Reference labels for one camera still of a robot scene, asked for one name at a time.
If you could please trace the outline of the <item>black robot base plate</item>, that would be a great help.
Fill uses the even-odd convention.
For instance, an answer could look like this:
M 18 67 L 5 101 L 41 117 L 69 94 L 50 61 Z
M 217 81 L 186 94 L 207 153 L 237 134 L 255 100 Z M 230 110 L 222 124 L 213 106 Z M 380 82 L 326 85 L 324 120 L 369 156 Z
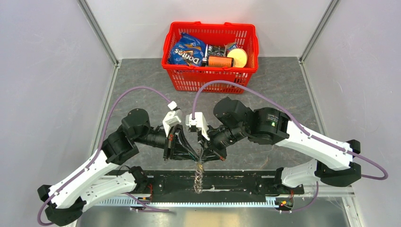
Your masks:
M 262 201 L 263 197 L 304 195 L 304 185 L 290 188 L 278 183 L 272 170 L 207 170 L 203 191 L 194 191 L 193 170 L 145 170 L 146 180 L 131 194 L 151 194 L 153 202 Z

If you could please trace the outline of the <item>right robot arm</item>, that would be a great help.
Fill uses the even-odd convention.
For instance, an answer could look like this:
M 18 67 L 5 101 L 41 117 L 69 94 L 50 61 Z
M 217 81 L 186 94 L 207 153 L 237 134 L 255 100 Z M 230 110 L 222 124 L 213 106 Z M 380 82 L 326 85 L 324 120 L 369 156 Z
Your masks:
M 278 109 L 252 110 L 229 97 L 220 100 L 213 113 L 220 121 L 217 128 L 208 125 L 201 112 L 188 116 L 189 128 L 198 130 L 203 162 L 225 160 L 227 147 L 248 139 L 259 145 L 290 148 L 311 157 L 304 164 L 277 169 L 273 188 L 278 193 L 313 182 L 346 187 L 362 177 L 361 166 L 353 160 L 360 153 L 357 140 L 332 140 L 297 125 L 291 116 Z

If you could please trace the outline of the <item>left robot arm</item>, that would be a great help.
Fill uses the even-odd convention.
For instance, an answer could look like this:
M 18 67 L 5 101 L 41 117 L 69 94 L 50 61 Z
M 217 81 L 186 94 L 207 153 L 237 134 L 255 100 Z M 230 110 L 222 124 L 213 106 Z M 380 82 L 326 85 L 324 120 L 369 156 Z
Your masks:
M 78 169 L 55 185 L 38 188 L 38 195 L 43 201 L 39 214 L 46 215 L 46 225 L 68 225 L 101 199 L 131 191 L 145 192 L 148 180 L 140 167 L 132 167 L 108 182 L 96 183 L 137 155 L 137 144 L 162 149 L 164 159 L 198 161 L 200 156 L 185 138 L 184 126 L 205 135 L 206 123 L 201 112 L 182 118 L 181 110 L 172 108 L 161 126 L 152 127 L 146 110 L 131 110 L 122 119 L 120 127 L 101 142 L 94 154 Z

